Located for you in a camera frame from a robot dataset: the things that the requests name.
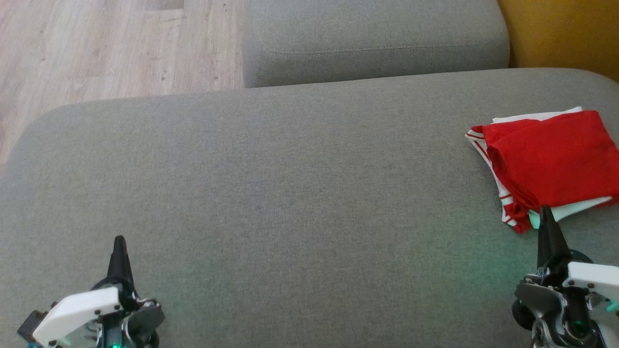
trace folded clothing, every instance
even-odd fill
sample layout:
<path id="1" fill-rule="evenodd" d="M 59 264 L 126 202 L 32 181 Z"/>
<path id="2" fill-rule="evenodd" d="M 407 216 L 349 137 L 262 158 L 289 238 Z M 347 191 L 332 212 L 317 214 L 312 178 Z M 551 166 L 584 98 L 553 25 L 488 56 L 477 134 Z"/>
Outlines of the folded clothing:
<path id="1" fill-rule="evenodd" d="M 492 169 L 503 222 L 524 233 L 541 205 L 557 219 L 619 199 L 619 150 L 596 111 L 494 119 L 467 137 Z"/>

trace sofa seam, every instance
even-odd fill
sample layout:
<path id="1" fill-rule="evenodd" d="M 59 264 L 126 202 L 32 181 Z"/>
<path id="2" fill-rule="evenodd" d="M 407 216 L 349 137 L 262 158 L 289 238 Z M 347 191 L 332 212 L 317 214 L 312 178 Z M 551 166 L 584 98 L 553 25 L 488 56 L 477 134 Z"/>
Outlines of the sofa seam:
<path id="1" fill-rule="evenodd" d="M 264 41 L 258 35 L 258 31 L 256 30 L 256 26 L 253 25 L 253 32 L 258 40 L 258 43 L 263 51 L 273 56 L 336 56 L 336 55 L 346 55 L 346 54 L 367 54 L 367 53 L 382 53 L 386 51 L 415 51 L 415 50 L 433 50 L 433 49 L 442 49 L 442 48 L 457 48 L 457 47 L 475 47 L 475 46 L 485 46 L 492 44 L 496 41 L 502 40 L 501 38 L 494 38 L 492 40 L 483 42 L 483 43 L 473 43 L 473 44 L 465 44 L 465 45 L 437 45 L 437 46 L 428 46 L 428 45 L 405 45 L 405 46 L 385 46 L 385 47 L 371 47 L 371 48 L 345 48 L 342 50 L 323 50 L 323 51 L 306 51 L 306 52 L 295 52 L 295 51 L 278 51 L 272 48 L 269 48 L 264 44 Z"/>
<path id="2" fill-rule="evenodd" d="M 348 56 L 348 55 L 354 55 L 354 54 L 375 54 L 375 53 L 385 53 L 385 52 L 400 52 L 400 51 L 425 51 L 425 50 L 446 50 L 446 49 L 450 49 L 450 48 L 472 48 L 475 46 L 482 46 L 482 45 L 489 45 L 492 44 L 495 41 L 498 41 L 499 39 L 494 39 L 492 41 L 488 41 L 484 44 L 475 44 L 475 45 L 453 45 L 453 46 L 429 46 L 429 47 L 411 47 L 411 48 L 381 48 L 381 49 L 364 49 L 364 50 L 359 50 L 359 51 L 342 51 L 342 52 L 337 52 L 337 51 L 333 51 L 330 53 L 298 53 L 298 54 L 291 54 L 291 53 L 278 53 L 278 52 L 273 52 L 271 50 L 268 50 L 268 48 L 266 48 L 265 46 L 263 46 L 262 51 L 265 52 L 268 55 L 271 56 L 280 56 L 283 58 L 294 58 L 294 57 L 307 57 L 307 58 L 313 58 L 313 57 L 331 57 L 331 56 Z"/>

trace red stripe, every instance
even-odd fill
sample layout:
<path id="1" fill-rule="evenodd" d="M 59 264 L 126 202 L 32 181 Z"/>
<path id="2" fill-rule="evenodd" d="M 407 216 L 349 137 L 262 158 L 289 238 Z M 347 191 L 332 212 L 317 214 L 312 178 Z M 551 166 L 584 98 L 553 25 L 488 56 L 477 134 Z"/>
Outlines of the red stripe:
<path id="1" fill-rule="evenodd" d="M 476 145 L 477 147 L 479 147 L 479 149 L 482 151 L 483 155 L 484 155 L 484 156 L 485 156 L 488 160 L 490 160 L 490 157 L 488 156 L 488 154 L 486 153 L 486 151 L 483 149 L 483 147 L 482 147 L 482 146 L 481 146 L 481 145 L 480 145 L 477 141 L 475 142 L 475 145 Z"/>
<path id="2" fill-rule="evenodd" d="M 469 134 L 469 133 L 467 133 L 467 134 L 466 134 L 466 136 L 468 136 L 468 137 L 474 137 L 474 138 L 476 138 L 476 139 L 485 140 L 485 139 L 484 139 L 484 137 L 474 136 L 473 134 Z"/>

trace sofa cushion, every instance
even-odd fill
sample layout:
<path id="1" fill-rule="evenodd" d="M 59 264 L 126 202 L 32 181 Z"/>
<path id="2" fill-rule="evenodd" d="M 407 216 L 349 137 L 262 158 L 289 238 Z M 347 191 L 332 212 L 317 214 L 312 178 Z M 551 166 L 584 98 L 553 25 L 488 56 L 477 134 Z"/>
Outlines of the sofa cushion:
<path id="1" fill-rule="evenodd" d="M 245 86 L 507 67 L 495 0 L 250 0 Z"/>
<path id="2" fill-rule="evenodd" d="M 500 221 L 464 133 L 577 105 L 619 140 L 619 85 L 569 69 L 53 110 L 0 177 L 0 337 L 18 347 L 30 311 L 99 281 L 122 234 L 137 290 L 163 305 L 165 347 L 525 347 L 511 304 L 537 234 Z M 617 216 L 561 225 L 616 265 Z"/>

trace red cloth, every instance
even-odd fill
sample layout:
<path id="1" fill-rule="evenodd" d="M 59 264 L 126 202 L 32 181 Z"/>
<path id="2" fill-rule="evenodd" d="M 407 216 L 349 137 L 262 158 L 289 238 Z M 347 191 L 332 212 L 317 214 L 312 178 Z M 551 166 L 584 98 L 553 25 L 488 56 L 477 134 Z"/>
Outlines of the red cloth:
<path id="1" fill-rule="evenodd" d="M 511 216 L 612 196 L 619 201 L 619 150 L 596 111 L 544 121 L 481 126 L 497 178 L 514 197 Z"/>

